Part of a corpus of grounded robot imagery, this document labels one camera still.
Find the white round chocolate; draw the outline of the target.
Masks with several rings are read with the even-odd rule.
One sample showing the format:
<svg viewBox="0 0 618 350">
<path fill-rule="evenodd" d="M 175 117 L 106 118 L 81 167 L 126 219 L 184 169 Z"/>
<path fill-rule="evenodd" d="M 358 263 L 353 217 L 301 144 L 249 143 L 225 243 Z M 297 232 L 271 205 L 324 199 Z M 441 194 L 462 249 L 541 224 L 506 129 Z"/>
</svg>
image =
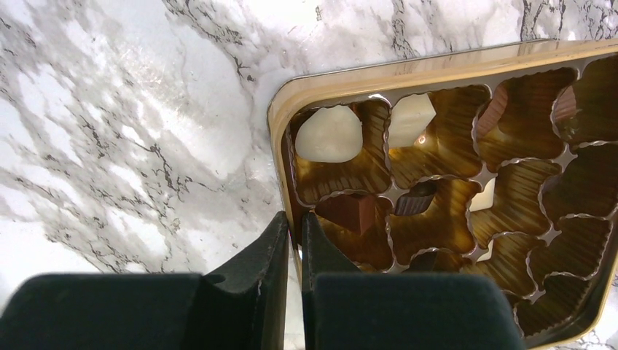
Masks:
<svg viewBox="0 0 618 350">
<path fill-rule="evenodd" d="M 362 150 L 362 122 L 347 106 L 321 108 L 298 130 L 297 154 L 312 162 L 344 163 Z"/>
</svg>

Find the white square chocolate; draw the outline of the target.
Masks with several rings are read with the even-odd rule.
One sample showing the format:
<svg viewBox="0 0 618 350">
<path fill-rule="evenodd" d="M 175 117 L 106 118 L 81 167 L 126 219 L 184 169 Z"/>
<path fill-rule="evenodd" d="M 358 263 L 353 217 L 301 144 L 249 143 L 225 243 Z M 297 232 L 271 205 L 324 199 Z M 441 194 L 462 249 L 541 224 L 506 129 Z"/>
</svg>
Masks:
<svg viewBox="0 0 618 350">
<path fill-rule="evenodd" d="M 489 209 L 493 206 L 496 178 L 492 178 L 482 192 L 477 193 L 471 200 L 470 212 Z"/>
<path fill-rule="evenodd" d="M 389 148 L 411 147 L 436 115 L 428 93 L 413 94 L 399 100 L 391 111 Z"/>
</svg>

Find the gold chocolate box tray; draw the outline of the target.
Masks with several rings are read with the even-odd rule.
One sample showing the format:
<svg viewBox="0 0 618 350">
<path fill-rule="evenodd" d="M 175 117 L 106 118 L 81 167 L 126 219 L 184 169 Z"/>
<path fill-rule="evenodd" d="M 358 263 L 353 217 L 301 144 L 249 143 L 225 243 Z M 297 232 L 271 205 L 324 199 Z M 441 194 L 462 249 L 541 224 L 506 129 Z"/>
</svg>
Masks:
<svg viewBox="0 0 618 350">
<path fill-rule="evenodd" d="M 437 115 L 411 147 L 390 149 L 391 111 L 428 93 Z M 362 122 L 361 152 L 312 162 L 295 149 L 321 108 Z M 617 41 L 538 40 L 298 77 L 275 94 L 267 123 L 294 259 L 312 212 L 360 270 L 435 269 L 492 278 L 528 346 L 573 341 L 598 323 L 617 270 Z M 496 178 L 493 206 L 470 212 Z M 420 182 L 437 192 L 422 214 L 396 216 Z M 339 195 L 372 195 L 365 233 L 317 215 Z"/>
</svg>

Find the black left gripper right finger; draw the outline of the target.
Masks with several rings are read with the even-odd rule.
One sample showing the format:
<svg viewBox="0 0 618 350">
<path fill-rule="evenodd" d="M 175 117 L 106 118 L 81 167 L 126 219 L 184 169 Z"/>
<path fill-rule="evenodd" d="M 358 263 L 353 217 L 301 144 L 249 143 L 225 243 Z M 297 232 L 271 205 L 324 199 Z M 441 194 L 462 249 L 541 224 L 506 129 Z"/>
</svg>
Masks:
<svg viewBox="0 0 618 350">
<path fill-rule="evenodd" d="M 308 349 L 524 349 L 509 303 L 490 279 L 458 273 L 364 273 L 302 220 Z"/>
</svg>

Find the dark brown chocolate front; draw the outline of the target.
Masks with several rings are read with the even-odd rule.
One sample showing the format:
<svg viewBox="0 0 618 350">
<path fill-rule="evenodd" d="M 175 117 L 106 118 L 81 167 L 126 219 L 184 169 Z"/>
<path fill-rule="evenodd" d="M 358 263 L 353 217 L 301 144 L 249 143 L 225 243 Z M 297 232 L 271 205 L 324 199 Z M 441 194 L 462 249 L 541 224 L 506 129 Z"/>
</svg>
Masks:
<svg viewBox="0 0 618 350">
<path fill-rule="evenodd" d="M 375 223 L 375 202 L 372 195 L 339 195 L 318 203 L 314 211 L 346 230 L 363 234 Z"/>
</svg>

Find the dark fluted cup chocolate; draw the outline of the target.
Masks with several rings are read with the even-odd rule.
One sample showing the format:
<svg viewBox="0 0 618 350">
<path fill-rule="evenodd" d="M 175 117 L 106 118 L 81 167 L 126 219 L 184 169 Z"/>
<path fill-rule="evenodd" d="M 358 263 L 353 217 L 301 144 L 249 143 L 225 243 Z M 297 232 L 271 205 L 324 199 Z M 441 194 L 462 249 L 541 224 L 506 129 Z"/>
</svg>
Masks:
<svg viewBox="0 0 618 350">
<path fill-rule="evenodd" d="M 437 185 L 434 182 L 417 183 L 397 199 L 393 215 L 403 217 L 422 214 L 429 208 L 436 192 Z"/>
</svg>

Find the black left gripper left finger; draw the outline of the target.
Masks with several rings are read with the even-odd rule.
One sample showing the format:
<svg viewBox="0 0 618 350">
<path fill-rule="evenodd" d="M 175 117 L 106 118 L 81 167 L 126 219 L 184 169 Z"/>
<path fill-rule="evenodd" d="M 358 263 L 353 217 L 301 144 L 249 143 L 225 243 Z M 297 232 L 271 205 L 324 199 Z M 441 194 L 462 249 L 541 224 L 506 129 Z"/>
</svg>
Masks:
<svg viewBox="0 0 618 350">
<path fill-rule="evenodd" d="M 1 315 L 3 349 L 282 349 L 288 221 L 216 270 L 45 274 Z"/>
</svg>

